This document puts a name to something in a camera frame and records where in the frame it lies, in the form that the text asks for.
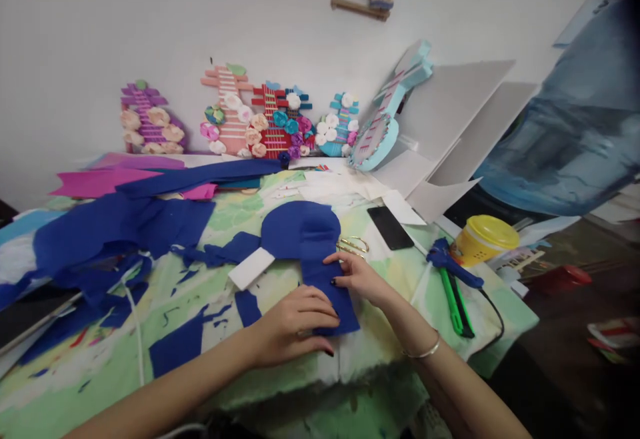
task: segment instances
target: bracelet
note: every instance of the bracelet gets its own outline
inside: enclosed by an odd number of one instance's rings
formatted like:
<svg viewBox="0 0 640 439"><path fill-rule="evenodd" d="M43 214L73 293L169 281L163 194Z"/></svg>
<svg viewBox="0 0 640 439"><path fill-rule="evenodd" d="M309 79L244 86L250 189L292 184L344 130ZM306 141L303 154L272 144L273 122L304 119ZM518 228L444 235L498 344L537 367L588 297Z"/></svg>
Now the bracelet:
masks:
<svg viewBox="0 0 640 439"><path fill-rule="evenodd" d="M438 333L438 340L435 342L435 346L429 349L427 352L425 352L424 354L420 354L419 356L411 356L407 351L403 351L402 353L410 359L422 359L427 356L431 356L432 354L435 354L435 352L440 347L440 339L441 339L440 332L437 329L435 331Z"/></svg>

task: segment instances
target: black cable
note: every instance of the black cable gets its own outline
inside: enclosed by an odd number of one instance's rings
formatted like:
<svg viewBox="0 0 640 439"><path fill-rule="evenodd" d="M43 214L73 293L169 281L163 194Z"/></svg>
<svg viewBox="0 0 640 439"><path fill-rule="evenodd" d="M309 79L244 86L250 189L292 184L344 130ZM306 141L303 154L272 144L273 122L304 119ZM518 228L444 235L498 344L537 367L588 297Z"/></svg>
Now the black cable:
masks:
<svg viewBox="0 0 640 439"><path fill-rule="evenodd" d="M480 294L482 294L485 297L485 299L489 301L489 304L491 305L491 307L493 308L495 313L498 315L498 319L500 320L500 334L498 334L495 338L493 338L491 340L491 342L489 344L487 344L486 346L484 346L482 349L474 352L474 354L477 354L478 352L483 352L484 350L487 350L488 348L493 346L496 342L501 340L502 336L504 336L504 334L505 334L505 322L502 320L502 316L500 315L500 312L498 311L498 308L495 306L495 304L493 304L493 301L491 299L489 299L489 296L487 296L487 293L485 292L484 289L480 288L479 291L480 291Z"/></svg>

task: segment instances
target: black phone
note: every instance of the black phone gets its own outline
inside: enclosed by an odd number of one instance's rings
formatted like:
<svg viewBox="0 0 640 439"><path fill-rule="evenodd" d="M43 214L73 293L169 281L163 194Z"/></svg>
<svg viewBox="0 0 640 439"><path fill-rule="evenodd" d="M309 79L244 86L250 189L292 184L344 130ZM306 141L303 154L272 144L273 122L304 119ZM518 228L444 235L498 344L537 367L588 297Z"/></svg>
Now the black phone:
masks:
<svg viewBox="0 0 640 439"><path fill-rule="evenodd" d="M375 207L367 209L373 224L378 228L382 238L391 250L413 247L413 241L402 227L402 224L393 216L388 207Z"/></svg>

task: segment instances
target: yellow container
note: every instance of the yellow container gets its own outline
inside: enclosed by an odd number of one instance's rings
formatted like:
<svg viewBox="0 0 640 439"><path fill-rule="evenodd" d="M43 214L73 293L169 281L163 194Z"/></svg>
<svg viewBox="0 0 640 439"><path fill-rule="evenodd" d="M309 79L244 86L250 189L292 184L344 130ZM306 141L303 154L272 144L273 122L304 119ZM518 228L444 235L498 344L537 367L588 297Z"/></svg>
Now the yellow container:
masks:
<svg viewBox="0 0 640 439"><path fill-rule="evenodd" d="M517 231L493 216L472 216L451 245L451 256L461 266L475 266L520 244Z"/></svg>

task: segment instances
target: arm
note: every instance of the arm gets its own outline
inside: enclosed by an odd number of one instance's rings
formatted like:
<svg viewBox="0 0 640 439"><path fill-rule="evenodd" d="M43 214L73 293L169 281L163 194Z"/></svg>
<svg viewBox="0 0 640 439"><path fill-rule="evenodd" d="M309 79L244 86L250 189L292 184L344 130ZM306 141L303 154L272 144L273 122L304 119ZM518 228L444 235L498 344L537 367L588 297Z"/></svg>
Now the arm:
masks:
<svg viewBox="0 0 640 439"><path fill-rule="evenodd" d="M434 347L438 333L362 258L337 252L325 262L342 260L345 276L335 278L384 312L400 344L411 356ZM413 359L434 405L456 436L530 438L529 433L492 389L442 340L431 356ZM461 428L462 419L466 428Z"/></svg>
<svg viewBox="0 0 640 439"><path fill-rule="evenodd" d="M255 324L116 402L67 437L156 437L252 368L275 366L312 351L333 356L326 338L300 333L338 325L325 294L300 286Z"/></svg>

